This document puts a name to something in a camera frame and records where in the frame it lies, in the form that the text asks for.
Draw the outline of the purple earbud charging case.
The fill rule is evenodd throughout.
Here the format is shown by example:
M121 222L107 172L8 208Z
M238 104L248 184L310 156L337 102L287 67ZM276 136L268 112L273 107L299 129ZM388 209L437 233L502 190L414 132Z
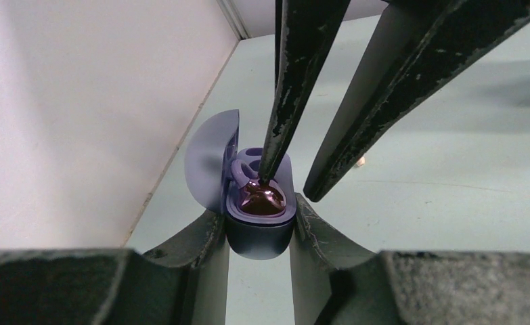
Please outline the purple earbud charging case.
M281 255L296 219L296 196L289 156L284 156L269 185L282 195L284 208L265 214L248 208L248 185L258 185L262 148L239 150L240 114L226 110L207 119L185 151L185 180L204 208L219 213L232 250L254 260Z

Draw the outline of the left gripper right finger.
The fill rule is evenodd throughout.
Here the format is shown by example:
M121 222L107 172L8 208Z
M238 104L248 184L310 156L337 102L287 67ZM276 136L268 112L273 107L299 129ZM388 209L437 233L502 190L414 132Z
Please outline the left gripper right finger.
M373 253L296 203L296 324L530 324L530 254Z

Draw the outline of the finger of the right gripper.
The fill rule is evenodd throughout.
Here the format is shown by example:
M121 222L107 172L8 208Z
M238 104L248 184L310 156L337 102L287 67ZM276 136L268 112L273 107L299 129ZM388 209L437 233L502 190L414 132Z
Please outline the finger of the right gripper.
M259 179L275 177L349 7L343 1L275 2L275 91Z
M391 1L313 161L320 201L397 121L530 23L530 1Z

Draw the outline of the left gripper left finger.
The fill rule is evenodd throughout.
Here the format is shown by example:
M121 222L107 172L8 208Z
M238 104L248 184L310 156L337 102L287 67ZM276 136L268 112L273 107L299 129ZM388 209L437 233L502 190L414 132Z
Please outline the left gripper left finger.
M211 211L144 254L0 250L0 324L223 324L228 262Z

